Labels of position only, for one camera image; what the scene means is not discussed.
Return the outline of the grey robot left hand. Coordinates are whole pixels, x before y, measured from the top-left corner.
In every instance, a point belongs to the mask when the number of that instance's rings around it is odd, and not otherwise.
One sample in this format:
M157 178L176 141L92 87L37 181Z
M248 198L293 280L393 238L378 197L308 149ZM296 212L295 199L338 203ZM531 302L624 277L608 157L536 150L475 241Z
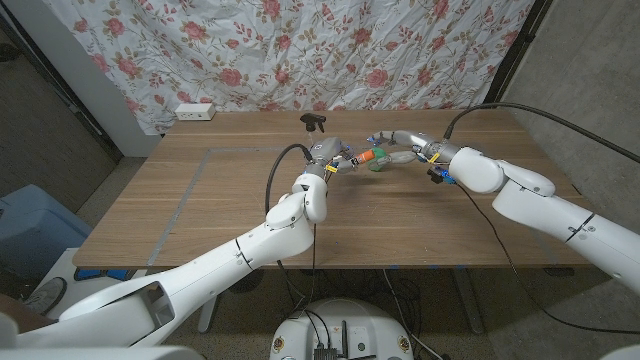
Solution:
M355 171L353 149L338 137L329 137L315 143L309 150L312 159L304 172L326 178L330 173L328 166L339 174Z

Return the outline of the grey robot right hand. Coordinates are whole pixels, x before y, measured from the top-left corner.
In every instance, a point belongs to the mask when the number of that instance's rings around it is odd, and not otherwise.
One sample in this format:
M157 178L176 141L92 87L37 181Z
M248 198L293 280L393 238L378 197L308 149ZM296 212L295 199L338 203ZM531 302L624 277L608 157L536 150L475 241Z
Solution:
M460 147L446 140L437 140L429 135L406 130L379 131L368 138L374 145L375 158L368 162L371 171L380 171L391 164L408 164L414 160L428 164L449 163L460 151ZM408 147L406 151L387 153L382 144Z

